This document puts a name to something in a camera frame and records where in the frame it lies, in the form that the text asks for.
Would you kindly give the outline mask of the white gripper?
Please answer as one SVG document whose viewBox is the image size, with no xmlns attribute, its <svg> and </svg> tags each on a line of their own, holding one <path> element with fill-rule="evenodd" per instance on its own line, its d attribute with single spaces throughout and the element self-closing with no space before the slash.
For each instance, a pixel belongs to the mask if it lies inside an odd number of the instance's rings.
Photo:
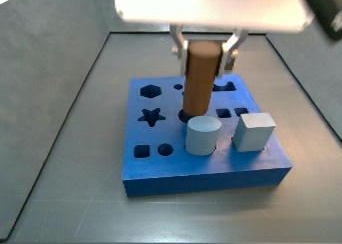
<svg viewBox="0 0 342 244">
<path fill-rule="evenodd" d="M 187 71 L 189 40 L 183 26 L 237 29 L 222 43 L 218 77 L 233 70 L 238 48 L 249 31 L 301 32 L 314 14 L 305 0 L 114 0 L 121 18 L 127 22 L 170 23 L 173 53 L 181 60 L 181 74 Z"/>
</svg>

